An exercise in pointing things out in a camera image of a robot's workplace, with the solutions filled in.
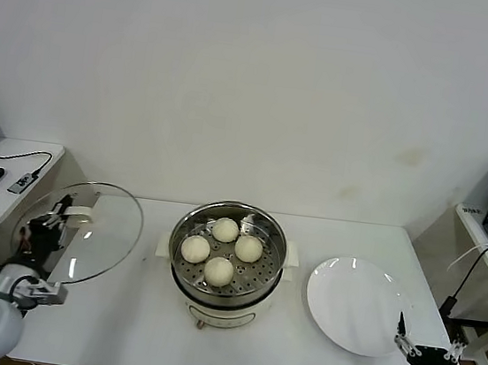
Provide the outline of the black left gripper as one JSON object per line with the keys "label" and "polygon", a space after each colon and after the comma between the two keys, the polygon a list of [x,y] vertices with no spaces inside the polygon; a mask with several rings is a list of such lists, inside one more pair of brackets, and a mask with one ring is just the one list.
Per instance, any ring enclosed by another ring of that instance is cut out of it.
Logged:
{"label": "black left gripper", "polygon": [[30,219],[19,229],[16,255],[22,255],[34,262],[45,263],[50,255],[62,246],[65,230],[65,212],[72,206],[73,198],[66,194],[54,206],[54,210],[43,217]]}

